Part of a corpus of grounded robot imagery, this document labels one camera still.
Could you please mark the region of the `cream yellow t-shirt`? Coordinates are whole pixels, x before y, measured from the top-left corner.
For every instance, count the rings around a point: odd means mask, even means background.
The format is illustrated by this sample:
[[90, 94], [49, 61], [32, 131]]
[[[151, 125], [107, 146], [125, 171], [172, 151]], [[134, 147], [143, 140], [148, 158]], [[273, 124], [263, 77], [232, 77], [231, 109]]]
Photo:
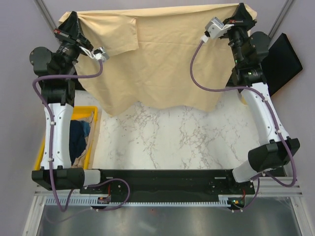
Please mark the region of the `cream yellow t-shirt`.
[[116, 116], [139, 101], [166, 109], [212, 111], [234, 67], [227, 39], [198, 49], [213, 18], [231, 17], [237, 4], [79, 11], [84, 36], [109, 55], [100, 76], [80, 79], [102, 108]]

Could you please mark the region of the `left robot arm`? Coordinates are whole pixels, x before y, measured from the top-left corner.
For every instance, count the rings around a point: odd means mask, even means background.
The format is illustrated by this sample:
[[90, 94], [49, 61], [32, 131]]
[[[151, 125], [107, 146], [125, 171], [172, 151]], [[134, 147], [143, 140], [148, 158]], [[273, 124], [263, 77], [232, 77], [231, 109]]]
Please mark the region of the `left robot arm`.
[[103, 63], [109, 59], [104, 48], [94, 49], [84, 36], [78, 14], [72, 11], [55, 30], [60, 41], [52, 52], [45, 47], [34, 48], [29, 56], [33, 71], [38, 78], [33, 89], [41, 99], [45, 112], [45, 146], [39, 170], [32, 172], [32, 180], [47, 190], [80, 189], [88, 183], [83, 168], [73, 168], [69, 155], [70, 121], [74, 109], [75, 64], [80, 55], [96, 61], [100, 68], [84, 79], [98, 77]]

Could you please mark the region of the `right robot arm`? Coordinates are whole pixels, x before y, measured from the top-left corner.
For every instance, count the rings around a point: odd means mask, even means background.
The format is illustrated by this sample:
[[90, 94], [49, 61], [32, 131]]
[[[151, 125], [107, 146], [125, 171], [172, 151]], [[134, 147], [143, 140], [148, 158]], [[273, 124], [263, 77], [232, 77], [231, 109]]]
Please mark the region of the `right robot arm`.
[[232, 16], [223, 23], [231, 27], [223, 37], [229, 39], [235, 62], [228, 85], [237, 88], [248, 104], [260, 144], [248, 152], [247, 161], [235, 168], [233, 177], [225, 181], [227, 191], [235, 194], [243, 188], [243, 182], [290, 163], [300, 142], [290, 138], [283, 128], [269, 95], [261, 66], [269, 53], [269, 36], [260, 31], [248, 35], [256, 20], [243, 3], [238, 4]]

